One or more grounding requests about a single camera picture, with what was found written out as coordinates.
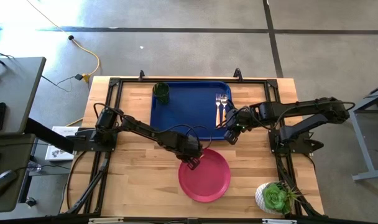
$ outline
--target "plastic tray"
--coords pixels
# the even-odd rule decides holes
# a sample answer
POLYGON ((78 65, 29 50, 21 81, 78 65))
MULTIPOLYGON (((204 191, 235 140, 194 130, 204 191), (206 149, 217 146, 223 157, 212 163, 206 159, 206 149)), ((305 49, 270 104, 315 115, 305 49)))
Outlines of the plastic tray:
MULTIPOLYGON (((227 94, 232 99, 230 87, 223 82, 166 82, 170 87, 170 102, 167 105, 159 103, 152 97, 152 112, 150 125, 159 130, 166 130, 178 124, 189 126, 205 126, 213 131, 213 140, 223 140, 226 129, 215 129, 216 105, 215 96, 227 94)), ((223 106, 219 106, 220 118, 223 106)), ((185 134, 187 127, 173 129, 185 134)), ((200 140, 210 139, 210 133, 204 128, 195 128, 200 140)))

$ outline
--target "fork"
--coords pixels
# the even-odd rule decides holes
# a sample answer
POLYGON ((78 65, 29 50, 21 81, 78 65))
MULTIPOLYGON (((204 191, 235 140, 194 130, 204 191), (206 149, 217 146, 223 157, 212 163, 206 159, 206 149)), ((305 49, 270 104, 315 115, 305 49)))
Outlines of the fork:
POLYGON ((215 104, 216 104, 216 126, 219 125, 221 119, 219 118, 219 106, 221 105, 221 94, 217 94, 215 96, 215 104))

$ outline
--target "gray floor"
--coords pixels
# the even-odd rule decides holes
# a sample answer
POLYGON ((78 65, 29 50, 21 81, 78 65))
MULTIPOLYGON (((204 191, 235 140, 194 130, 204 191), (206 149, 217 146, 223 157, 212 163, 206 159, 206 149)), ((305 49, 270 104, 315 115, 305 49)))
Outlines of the gray floor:
MULTIPOLYGON (((35 1, 61 26, 266 29, 261 0, 35 1)), ((378 0, 269 0, 276 29, 378 29, 378 0)), ((44 75, 56 82, 95 67, 61 32, 37 32, 50 24, 25 1, 0 1, 0 52, 44 56, 44 75)), ((276 77, 268 34, 75 32, 75 39, 102 61, 97 75, 195 75, 276 77)), ((284 77, 294 78, 300 100, 334 96, 359 101, 378 86, 378 35, 276 35, 284 77)), ((70 83, 63 84, 69 88, 70 83)), ((83 116, 88 97, 83 82, 66 93, 40 82, 30 116, 44 125, 65 125, 83 116)), ((351 123, 325 125, 314 138, 325 213, 333 218, 378 222, 378 179, 359 183, 366 171, 351 123)), ((30 196, 39 204, 19 205, 0 219, 56 214, 66 176, 35 177, 30 196)))

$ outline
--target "butcher block tabletop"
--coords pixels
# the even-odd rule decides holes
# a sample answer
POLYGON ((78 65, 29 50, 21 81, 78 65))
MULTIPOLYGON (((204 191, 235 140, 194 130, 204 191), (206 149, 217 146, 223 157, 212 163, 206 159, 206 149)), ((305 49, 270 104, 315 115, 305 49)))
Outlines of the butcher block tabletop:
MULTIPOLYGON (((111 77, 94 77, 82 126, 93 128, 96 115, 94 103, 104 103, 111 77)), ((191 78, 191 77, 151 77, 191 78)), ((226 77, 204 77, 227 79, 226 77)), ((278 78, 282 103, 298 101, 294 80, 278 78)), ((125 83, 120 109, 144 123, 150 123, 150 106, 154 83, 125 83)), ((263 85, 228 83, 235 107, 265 101, 263 85)), ((287 125, 301 121, 301 117, 287 118, 287 125)), ((198 217, 198 218, 274 218, 256 204, 258 186, 279 181, 276 161, 270 153, 267 130, 256 128, 242 133, 235 145, 227 141, 213 141, 210 149, 219 152, 231 169, 231 182, 226 193, 210 203, 196 202, 185 195, 178 182, 181 163, 175 155, 157 143, 134 133, 121 132, 116 150, 112 153, 102 206, 102 217, 198 217)), ((94 152, 87 152, 71 174, 70 205, 87 188, 94 152)), ((293 166, 298 188, 313 208, 323 213, 318 184, 312 163, 302 154, 293 154, 293 166)), ((95 207, 99 184, 95 188, 92 207, 95 207)), ((67 210, 64 201, 61 212, 67 210)))

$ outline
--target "pink plate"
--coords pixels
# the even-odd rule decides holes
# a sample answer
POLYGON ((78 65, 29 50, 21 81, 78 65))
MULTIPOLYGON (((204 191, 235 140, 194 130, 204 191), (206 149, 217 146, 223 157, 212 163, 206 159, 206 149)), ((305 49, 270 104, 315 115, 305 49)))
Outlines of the pink plate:
POLYGON ((182 190, 198 202, 212 202, 224 195, 231 181, 231 171, 225 158, 218 152, 205 149, 200 164, 190 170, 181 163, 178 171, 182 190))

